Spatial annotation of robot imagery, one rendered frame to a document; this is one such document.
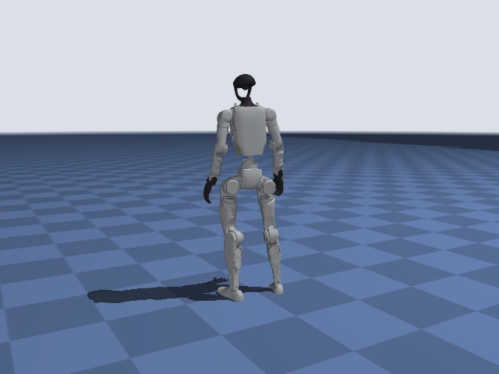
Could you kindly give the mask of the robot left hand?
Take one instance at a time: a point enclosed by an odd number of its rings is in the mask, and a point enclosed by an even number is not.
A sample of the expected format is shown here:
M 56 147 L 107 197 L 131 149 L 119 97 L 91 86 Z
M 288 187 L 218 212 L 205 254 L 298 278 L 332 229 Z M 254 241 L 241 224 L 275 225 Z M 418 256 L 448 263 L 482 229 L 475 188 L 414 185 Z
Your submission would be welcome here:
M 211 201 L 210 201 L 208 198 L 209 198 L 209 194 L 210 194 L 210 192 L 211 192 L 211 187 L 212 187 L 212 185 L 215 185 L 216 181 L 217 181 L 217 178 L 216 178 L 216 177 L 213 177 L 213 178 L 211 179 L 211 181 L 209 181 L 209 178 L 208 178 L 208 179 L 207 179 L 207 183 L 206 183 L 206 185 L 205 185 L 205 187 L 204 187 L 203 196 L 204 196 L 205 200 L 206 200 L 208 203 L 211 203 Z

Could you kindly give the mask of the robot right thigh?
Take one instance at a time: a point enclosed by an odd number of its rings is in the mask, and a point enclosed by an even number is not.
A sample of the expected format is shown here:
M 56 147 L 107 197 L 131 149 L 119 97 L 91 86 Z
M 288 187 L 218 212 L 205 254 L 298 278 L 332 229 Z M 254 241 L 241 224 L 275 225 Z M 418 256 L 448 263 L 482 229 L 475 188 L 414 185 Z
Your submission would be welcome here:
M 275 183 L 271 179 L 262 176 L 262 186 L 260 189 L 257 189 L 257 198 L 264 223 L 264 241 L 267 244 L 274 244 L 276 242 L 274 232 L 274 229 L 276 229 L 274 221 L 274 191 Z

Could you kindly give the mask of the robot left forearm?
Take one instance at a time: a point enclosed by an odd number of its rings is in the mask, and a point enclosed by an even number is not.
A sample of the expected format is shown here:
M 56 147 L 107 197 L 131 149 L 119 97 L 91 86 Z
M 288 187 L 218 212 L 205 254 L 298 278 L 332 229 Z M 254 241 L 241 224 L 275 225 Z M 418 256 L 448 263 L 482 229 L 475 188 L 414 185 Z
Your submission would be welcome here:
M 214 144 L 211 170 L 210 170 L 210 173 L 208 175 L 209 181 L 211 181 L 211 179 L 213 177 L 216 177 L 217 181 L 218 181 L 218 179 L 219 179 L 218 176 L 220 175 L 220 172 L 221 172 L 221 164 L 222 164 L 222 161 L 224 160 L 224 157 L 221 156 L 219 153 L 216 153 L 216 150 L 217 150 L 217 142 Z

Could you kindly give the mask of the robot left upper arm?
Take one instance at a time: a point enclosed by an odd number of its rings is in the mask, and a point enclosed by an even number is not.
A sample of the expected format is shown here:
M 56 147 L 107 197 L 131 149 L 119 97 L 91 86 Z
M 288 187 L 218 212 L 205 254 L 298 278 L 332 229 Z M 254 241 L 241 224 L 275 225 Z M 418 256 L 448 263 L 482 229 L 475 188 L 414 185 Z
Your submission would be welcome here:
M 221 111 L 218 116 L 217 125 L 217 150 L 216 153 L 225 154 L 228 151 L 228 144 L 226 139 L 228 136 L 228 123 L 233 119 L 234 109 Z

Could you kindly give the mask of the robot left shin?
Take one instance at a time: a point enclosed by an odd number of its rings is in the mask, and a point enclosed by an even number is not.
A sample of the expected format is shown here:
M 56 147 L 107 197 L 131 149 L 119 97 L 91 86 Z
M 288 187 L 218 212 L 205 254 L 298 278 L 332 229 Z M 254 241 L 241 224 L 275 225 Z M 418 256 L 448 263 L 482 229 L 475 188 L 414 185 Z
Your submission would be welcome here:
M 228 269 L 229 290 L 239 289 L 239 269 L 242 261 L 242 247 L 236 246 L 236 236 L 229 232 L 225 237 L 225 264 Z M 232 287 L 231 287 L 232 286 Z M 234 289 L 234 290 L 233 290 Z

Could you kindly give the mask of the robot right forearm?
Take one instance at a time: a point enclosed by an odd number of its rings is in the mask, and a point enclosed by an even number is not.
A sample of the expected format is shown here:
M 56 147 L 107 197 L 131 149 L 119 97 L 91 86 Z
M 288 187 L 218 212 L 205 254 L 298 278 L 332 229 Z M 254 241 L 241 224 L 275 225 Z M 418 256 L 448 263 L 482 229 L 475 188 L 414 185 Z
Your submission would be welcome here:
M 282 144 L 282 147 L 273 150 L 273 173 L 278 176 L 278 171 L 282 170 L 283 172 L 283 158 L 282 155 L 284 154 L 284 147 Z

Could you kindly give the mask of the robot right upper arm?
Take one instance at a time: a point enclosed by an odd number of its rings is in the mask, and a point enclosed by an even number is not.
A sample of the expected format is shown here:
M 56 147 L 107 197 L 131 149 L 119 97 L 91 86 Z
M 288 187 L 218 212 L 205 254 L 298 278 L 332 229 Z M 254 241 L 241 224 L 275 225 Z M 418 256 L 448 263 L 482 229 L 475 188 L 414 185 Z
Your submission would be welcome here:
M 276 150 L 282 147 L 282 140 L 280 135 L 280 130 L 276 120 L 276 113 L 271 108 L 264 108 L 266 111 L 266 125 L 268 132 L 271 134 L 272 140 L 269 142 L 269 147 L 272 150 Z

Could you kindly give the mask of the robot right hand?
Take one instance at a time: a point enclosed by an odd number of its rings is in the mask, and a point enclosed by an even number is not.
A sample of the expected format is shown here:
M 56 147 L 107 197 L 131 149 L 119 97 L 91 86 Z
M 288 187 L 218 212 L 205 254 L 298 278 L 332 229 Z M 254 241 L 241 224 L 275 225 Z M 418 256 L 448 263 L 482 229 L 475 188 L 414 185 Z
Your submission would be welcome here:
M 284 184 L 283 184 L 282 176 L 283 176 L 282 170 L 278 171 L 278 176 L 274 174 L 273 182 L 275 183 L 275 189 L 276 189 L 274 195 L 277 193 L 276 196 L 277 195 L 280 196 L 283 193 L 283 185 Z

